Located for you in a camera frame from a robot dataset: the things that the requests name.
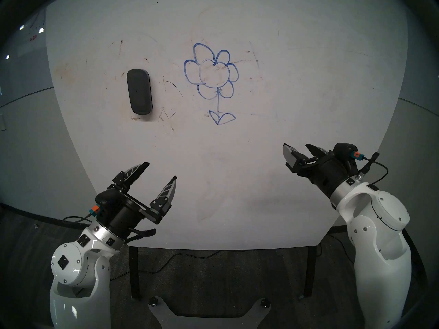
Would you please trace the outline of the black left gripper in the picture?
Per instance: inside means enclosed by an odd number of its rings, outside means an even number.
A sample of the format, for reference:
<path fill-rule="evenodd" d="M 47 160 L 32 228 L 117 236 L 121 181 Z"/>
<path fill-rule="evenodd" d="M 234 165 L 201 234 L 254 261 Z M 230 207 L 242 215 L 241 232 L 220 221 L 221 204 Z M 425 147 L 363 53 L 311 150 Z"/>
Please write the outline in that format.
<path fill-rule="evenodd" d="M 168 182 L 150 203 L 150 207 L 142 205 L 126 193 L 149 165 L 149 162 L 144 162 L 120 171 L 107 190 L 97 195 L 97 222 L 124 243 L 154 236 L 156 229 L 140 231 L 136 226 L 143 219 L 159 224 L 172 206 L 177 176 Z"/>

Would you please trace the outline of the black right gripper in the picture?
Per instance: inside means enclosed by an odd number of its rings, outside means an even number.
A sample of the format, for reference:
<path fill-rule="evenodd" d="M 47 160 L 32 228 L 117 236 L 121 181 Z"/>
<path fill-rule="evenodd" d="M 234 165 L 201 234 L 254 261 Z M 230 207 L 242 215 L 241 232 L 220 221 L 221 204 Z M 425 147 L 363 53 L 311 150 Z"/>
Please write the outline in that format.
<path fill-rule="evenodd" d="M 306 148 L 312 157 L 308 158 L 284 143 L 285 165 L 292 173 L 308 178 L 326 197 L 330 198 L 334 191 L 353 175 L 353 162 L 350 159 L 341 160 L 334 152 L 327 152 L 312 144 L 306 144 Z"/>

